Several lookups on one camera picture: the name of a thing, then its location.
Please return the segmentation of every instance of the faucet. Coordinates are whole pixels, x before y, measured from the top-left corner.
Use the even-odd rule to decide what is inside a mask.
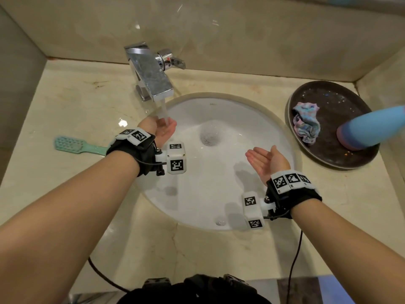
[[[185,62],[173,56],[169,49],[153,53],[145,42],[124,47],[132,73],[138,84],[136,90],[143,101],[154,102],[173,96],[173,85],[164,71],[177,67],[185,69]]]

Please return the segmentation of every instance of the towel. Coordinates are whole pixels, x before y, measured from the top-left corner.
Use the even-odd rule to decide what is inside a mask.
[[[316,112],[319,110],[319,107],[316,103],[298,102],[293,110],[298,113],[292,120],[295,132],[297,132],[298,136],[302,137],[304,143],[312,145],[321,131],[321,126],[316,120]]]

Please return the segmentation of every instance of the blue bottle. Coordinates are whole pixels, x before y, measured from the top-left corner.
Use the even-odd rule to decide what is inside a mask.
[[[361,150],[392,137],[405,126],[405,106],[356,117],[337,128],[337,139],[349,150]]]

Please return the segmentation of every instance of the oval sink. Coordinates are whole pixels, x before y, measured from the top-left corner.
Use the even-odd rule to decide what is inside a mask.
[[[159,177],[153,172],[137,179],[147,198],[181,223],[201,229],[246,228],[241,194],[255,191],[263,198],[266,192],[246,160],[248,149],[275,144],[296,166],[297,148],[285,124],[271,112],[252,108],[247,99],[235,98],[217,95],[171,104],[168,114],[178,124],[173,139],[184,142],[187,171]]]

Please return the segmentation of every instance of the forearm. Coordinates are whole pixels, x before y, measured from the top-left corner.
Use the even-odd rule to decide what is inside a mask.
[[[6,222],[0,228],[5,303],[60,303],[138,173],[134,158],[113,152]]]
[[[405,303],[404,258],[316,199],[291,216],[356,303]]]

